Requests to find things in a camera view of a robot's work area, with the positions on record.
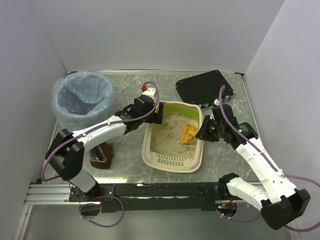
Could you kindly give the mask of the orange litter scoop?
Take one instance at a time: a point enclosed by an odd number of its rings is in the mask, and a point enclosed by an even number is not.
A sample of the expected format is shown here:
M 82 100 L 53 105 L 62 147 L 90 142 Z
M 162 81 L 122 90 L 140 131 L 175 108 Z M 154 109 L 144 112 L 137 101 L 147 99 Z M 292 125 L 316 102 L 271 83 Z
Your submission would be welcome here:
M 180 138 L 180 143 L 184 145 L 189 145 L 193 142 L 197 134 L 197 129 L 192 124 L 186 124 L 183 129 L 182 136 Z

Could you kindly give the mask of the beige green litter box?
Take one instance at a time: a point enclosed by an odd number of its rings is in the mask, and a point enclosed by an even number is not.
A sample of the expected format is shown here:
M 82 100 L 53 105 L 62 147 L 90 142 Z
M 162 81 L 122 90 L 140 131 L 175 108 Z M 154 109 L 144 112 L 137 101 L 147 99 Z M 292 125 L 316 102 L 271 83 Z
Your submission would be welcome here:
M 142 159 L 148 166 L 172 173 L 193 173 L 202 163 L 204 141 L 181 144 L 185 125 L 199 129 L 204 120 L 201 109 L 180 101 L 163 101 L 163 124 L 146 127 Z

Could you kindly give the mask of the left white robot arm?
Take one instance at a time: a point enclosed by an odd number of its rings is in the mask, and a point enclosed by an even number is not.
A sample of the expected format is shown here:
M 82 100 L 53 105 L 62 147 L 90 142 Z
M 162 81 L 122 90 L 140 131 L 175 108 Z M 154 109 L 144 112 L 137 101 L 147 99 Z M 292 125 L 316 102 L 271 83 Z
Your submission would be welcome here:
M 70 132 L 62 129 L 54 138 L 46 155 L 41 179 L 46 182 L 45 169 L 51 166 L 58 177 L 71 183 L 90 198 L 98 196 L 99 183 L 83 169 L 86 152 L 116 137 L 137 130 L 140 125 L 162 124 L 163 104 L 159 97 L 141 94 L 107 120 L 91 127 Z

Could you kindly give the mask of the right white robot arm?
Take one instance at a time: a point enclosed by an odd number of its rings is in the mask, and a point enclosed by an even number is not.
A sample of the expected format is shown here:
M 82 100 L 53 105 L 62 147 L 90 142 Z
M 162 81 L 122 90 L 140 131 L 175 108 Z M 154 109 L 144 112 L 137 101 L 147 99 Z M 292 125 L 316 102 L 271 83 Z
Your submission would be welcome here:
M 224 140 L 248 163 L 263 188 L 229 173 L 218 180 L 218 193 L 223 197 L 238 197 L 256 209 L 264 221 L 278 230 L 302 216 L 311 199 L 306 189 L 298 189 L 283 173 L 265 150 L 253 127 L 238 123 L 230 105 L 212 108 L 205 116 L 197 139 L 206 142 Z

